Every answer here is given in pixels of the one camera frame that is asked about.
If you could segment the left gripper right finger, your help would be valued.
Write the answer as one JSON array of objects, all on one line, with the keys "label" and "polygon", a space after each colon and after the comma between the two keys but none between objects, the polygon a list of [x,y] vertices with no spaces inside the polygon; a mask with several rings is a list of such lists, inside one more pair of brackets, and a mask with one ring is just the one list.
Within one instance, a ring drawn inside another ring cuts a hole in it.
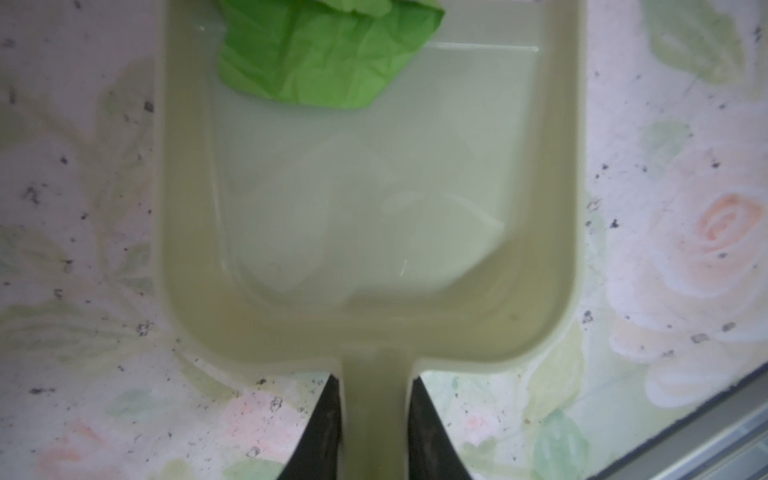
[{"label": "left gripper right finger", "polygon": [[409,479],[471,480],[420,377],[409,406]]}]

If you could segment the green dustpan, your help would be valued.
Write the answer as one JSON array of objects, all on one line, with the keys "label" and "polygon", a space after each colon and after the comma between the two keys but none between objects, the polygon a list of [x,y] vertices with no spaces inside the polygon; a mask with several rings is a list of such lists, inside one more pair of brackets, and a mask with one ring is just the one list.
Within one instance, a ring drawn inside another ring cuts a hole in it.
[{"label": "green dustpan", "polygon": [[521,363],[577,301],[587,5],[448,1],[335,110],[228,87],[219,4],[159,5],[158,300],[225,371],[333,375],[337,479],[409,479],[413,381]]}]

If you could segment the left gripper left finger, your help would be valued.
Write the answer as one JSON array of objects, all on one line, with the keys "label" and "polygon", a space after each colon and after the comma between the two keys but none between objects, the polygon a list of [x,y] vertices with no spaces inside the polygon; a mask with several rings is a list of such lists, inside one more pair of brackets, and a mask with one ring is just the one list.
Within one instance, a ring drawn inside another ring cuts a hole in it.
[{"label": "left gripper left finger", "polygon": [[338,380],[330,375],[309,422],[278,480],[336,480],[342,412]]}]

